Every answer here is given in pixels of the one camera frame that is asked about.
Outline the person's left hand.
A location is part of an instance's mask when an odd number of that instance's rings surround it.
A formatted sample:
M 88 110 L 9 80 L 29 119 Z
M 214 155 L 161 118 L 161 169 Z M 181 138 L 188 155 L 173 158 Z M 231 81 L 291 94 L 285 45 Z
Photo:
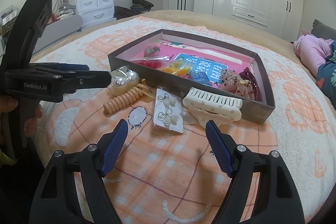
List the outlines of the person's left hand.
M 5 113 L 3 126 L 8 133 L 33 136 L 38 120 L 42 118 L 42 107 L 36 100 L 17 100 L 10 96 L 1 96 L 1 114 Z

